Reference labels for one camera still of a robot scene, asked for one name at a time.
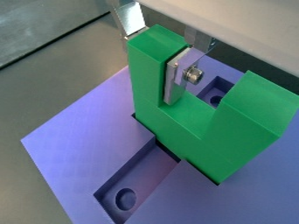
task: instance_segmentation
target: purple base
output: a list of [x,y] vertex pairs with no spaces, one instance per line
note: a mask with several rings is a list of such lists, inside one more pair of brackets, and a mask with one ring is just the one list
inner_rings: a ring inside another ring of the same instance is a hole
[[127,223],[299,221],[299,112],[282,138],[219,185],[182,161]]
[[74,223],[112,222],[94,193],[155,138],[134,113],[126,68],[23,139]]
[[[218,91],[226,94],[228,88],[215,78],[236,83],[242,73],[208,57],[200,59],[200,69],[204,79],[198,87],[188,85],[187,89],[210,103],[212,95],[220,94]],[[107,210],[112,208],[110,216],[119,223],[135,210],[128,223],[293,223],[299,220],[295,212],[299,155],[294,147],[298,115],[289,134],[220,186],[186,162],[180,162],[158,186],[175,162],[158,147],[146,147],[155,135],[132,117],[134,113],[126,68],[23,139],[74,223],[112,223],[103,206]],[[132,163],[140,151],[150,156],[143,158],[144,162]],[[155,169],[162,170],[162,173],[151,172],[156,173],[154,178],[147,175],[150,160]],[[138,196],[136,206],[128,213],[114,205],[116,193],[124,187],[132,188]]]

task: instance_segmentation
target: bolt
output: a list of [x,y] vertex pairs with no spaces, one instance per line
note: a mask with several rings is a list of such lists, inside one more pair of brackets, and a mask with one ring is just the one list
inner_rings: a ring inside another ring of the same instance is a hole
[[198,85],[203,77],[203,71],[195,66],[190,66],[190,68],[184,72],[184,79],[192,84]]

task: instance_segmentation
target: metal plate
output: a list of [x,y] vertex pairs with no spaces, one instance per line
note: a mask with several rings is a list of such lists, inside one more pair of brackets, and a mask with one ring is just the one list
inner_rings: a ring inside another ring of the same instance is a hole
[[139,0],[299,77],[299,2]]

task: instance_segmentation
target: gray floor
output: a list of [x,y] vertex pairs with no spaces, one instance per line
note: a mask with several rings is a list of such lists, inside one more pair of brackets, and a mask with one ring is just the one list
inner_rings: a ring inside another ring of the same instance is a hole
[[71,223],[20,139],[127,65],[111,16],[0,71],[0,223]]
[[107,12],[106,0],[0,0],[0,67]]

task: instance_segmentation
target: green bracket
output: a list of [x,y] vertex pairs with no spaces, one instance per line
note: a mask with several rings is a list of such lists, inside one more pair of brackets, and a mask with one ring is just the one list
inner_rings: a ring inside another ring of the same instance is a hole
[[218,109],[188,92],[163,101],[166,62],[187,47],[154,26],[127,43],[135,117],[156,139],[219,184],[283,135],[299,97],[247,72]]

